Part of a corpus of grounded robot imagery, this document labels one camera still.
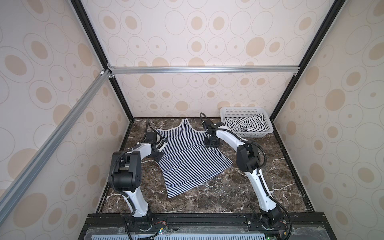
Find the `blue white striped tank top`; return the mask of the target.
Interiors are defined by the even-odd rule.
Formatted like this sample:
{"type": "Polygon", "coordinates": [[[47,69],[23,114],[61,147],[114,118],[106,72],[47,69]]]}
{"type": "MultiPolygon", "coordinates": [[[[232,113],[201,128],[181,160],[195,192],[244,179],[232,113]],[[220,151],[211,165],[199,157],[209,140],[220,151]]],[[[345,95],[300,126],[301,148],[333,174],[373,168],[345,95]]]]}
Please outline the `blue white striped tank top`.
{"type": "Polygon", "coordinates": [[[187,119],[175,128],[157,131],[168,140],[158,165],[169,199],[211,180],[233,164],[219,149],[206,148],[206,133],[195,130],[187,119]]]}

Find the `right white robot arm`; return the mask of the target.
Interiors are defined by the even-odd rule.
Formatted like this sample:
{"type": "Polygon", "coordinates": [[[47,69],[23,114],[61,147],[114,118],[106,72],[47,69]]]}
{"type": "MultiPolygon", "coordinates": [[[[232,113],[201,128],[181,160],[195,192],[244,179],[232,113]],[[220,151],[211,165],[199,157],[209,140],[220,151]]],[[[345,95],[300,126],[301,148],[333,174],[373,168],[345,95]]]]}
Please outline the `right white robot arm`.
{"type": "Polygon", "coordinates": [[[205,137],[207,148],[218,147],[223,140],[236,151],[236,165],[250,180],[259,201],[260,222],[264,229],[272,230],[287,211],[273,198],[264,179],[262,169],[267,163],[265,151],[259,144],[229,130],[222,122],[213,123],[204,113],[200,113],[200,120],[207,134],[205,137]]]}

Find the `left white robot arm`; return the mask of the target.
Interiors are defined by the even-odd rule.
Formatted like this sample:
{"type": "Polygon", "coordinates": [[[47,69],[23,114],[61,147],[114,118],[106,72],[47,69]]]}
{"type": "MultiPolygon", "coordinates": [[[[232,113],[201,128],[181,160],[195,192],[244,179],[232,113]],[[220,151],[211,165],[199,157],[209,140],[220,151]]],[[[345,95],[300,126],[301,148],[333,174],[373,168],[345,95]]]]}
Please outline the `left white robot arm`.
{"type": "Polygon", "coordinates": [[[109,184],[122,195],[131,209],[129,216],[145,217],[149,213],[149,204],[145,201],[140,185],[142,183],[142,160],[146,157],[160,160],[168,139],[156,132],[145,134],[144,141],[135,146],[115,152],[109,172],[109,184]]]}

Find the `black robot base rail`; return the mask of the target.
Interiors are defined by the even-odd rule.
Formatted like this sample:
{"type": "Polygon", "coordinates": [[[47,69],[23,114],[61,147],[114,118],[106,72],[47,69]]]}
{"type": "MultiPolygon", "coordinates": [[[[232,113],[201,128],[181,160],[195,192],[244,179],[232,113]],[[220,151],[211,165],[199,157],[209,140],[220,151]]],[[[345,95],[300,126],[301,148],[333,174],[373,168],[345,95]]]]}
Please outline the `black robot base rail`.
{"type": "Polygon", "coordinates": [[[237,214],[91,214],[80,240],[334,240],[324,213],[292,213],[272,230],[255,213],[237,214]]]}

